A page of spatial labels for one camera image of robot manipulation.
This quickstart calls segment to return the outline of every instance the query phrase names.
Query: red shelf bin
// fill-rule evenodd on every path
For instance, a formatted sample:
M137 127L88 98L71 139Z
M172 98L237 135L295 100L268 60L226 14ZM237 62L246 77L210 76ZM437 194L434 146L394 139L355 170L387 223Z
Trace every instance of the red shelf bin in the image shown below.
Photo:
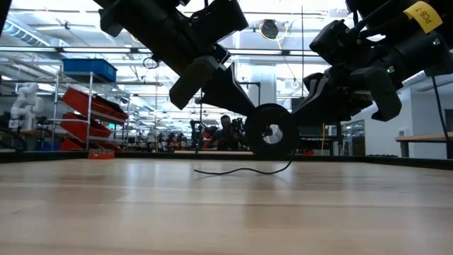
M114 152L124 152L124 150L122 150L121 148L119 148L118 146L114 145L114 144L107 144L107 143L98 143L97 144L100 148L103 148L103 149L111 149L113 150Z
M88 115L89 95L85 94L84 92L80 92L73 88L68 88L68 90L62 97L62 101L74 110L80 112L80 114L84 116ZM94 97L91 97L91 110L95 110L106 115L112 115L113 113L112 108L107 107L103 103L97 101Z
M82 115L77 115L74 113L66 113L63 117L65 120L86 120ZM78 122L66 122L63 121L60 123L60 126L64 128L67 132L70 132L73 136L77 137L82 142L86 142L86 125L87 123L78 123ZM91 120L90 124L90 136L92 137L108 137L112 131L103 125L97 123L94 120Z

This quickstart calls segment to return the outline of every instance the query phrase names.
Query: white wall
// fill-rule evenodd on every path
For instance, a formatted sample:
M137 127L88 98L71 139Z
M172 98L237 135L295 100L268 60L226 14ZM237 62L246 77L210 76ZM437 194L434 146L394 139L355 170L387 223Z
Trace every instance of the white wall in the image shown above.
M389 122L385 123L371 119L371 115L377 111L376 105L364 109L352 118L351 122L365 121L365 151L367 155L389 154L401 156L401 147L395 141L395 137L399 136L400 131L404 131L406 136L412 135L411 92L408 89L404 89L399 97L403 104L400 115ZM411 147L409 152L412 157L414 150Z
M412 92L413 134L442 134L439 111L432 91L425 93ZM440 95L442 109L453 109L453 95ZM446 159L445 144L414 144L414 157L424 159Z

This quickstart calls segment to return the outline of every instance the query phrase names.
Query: wooden table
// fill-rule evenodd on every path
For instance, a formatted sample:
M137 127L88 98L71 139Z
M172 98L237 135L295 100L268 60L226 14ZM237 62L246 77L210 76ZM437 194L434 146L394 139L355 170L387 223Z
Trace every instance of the wooden table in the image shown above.
M448 138L450 143L446 144L447 146L447 158L453 159L453 132L448 133ZM418 143L446 143L444 134L434 134L434 135L416 135L408 137L397 137L395 138L401 146L401 156L409 157L409 143L418 142Z
M0 164L1 255L450 255L453 171L115 159Z

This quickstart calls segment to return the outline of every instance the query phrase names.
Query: black wheel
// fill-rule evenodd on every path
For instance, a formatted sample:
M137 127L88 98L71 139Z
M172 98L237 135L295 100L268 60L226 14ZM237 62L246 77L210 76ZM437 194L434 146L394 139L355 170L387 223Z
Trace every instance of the black wheel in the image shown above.
M286 110L285 107L279 105L279 104L276 104L276 103L264 103L260 106L257 106L254 110L254 113L253 115L251 116L248 116L247 119L246 119L246 122L244 123L244 127L246 128L247 127L247 123L249 122L249 120L252 119L252 117L258 112L258 111L261 111L263 110L264 108L280 108L280 109L283 109L283 110Z
M281 106L262 107L247 121L246 137L257 156L283 157L290 154L299 144L299 130L294 118ZM277 139L272 142L266 139L271 135L277 135Z

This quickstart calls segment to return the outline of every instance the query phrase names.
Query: metal shelving unit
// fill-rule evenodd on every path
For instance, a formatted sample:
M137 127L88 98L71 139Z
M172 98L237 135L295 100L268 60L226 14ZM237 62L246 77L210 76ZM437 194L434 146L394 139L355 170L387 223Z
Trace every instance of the metal shelving unit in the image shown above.
M78 84L79 86L85 86L88 88L88 114L86 116L87 120L65 120L65 119L57 119L57 106L58 106L58 89L60 87L62 78L68 78L68 75L71 76L80 76L80 77L88 77L88 83L86 85L83 85L84 83L79 83L79 82L74 82L74 84ZM127 112L126 114L129 115L129 106L130 106L130 95L125 92L119 90L119 88L116 86L116 83L109 83L105 81L103 78L97 76L93 72L90 73L63 73L59 72L57 75L57 80L55 82L55 98L54 98L54 117L53 117L53 124L52 124L52 147L54 146L55 143L55 129L56 129L56 124L61 123L61 122L83 122L86 123L86 149L89 149L90 142L111 142L115 144L122 144L125 142L123 139L115 139L115 138L105 138L105 137L94 137L90 136L90 126L91 126L91 119L92 118L97 118L99 120L102 120L103 122L111 123L114 125L122 125L122 136L124 137L124 131L126 131L126 140L129 136L129 118L126 119L126 121L121 120L119 118L115 118L110 115L106 115L105 113L99 113L97 111L91 110L91 104L92 104L92 99L93 99L93 91L94 91L94 86L96 84L100 84L102 86L109 86L111 89L115 89L115 93L111 93L110 91L100 91L99 94L107 94L109 93L110 95L116 95L116 96L126 96L127 97Z

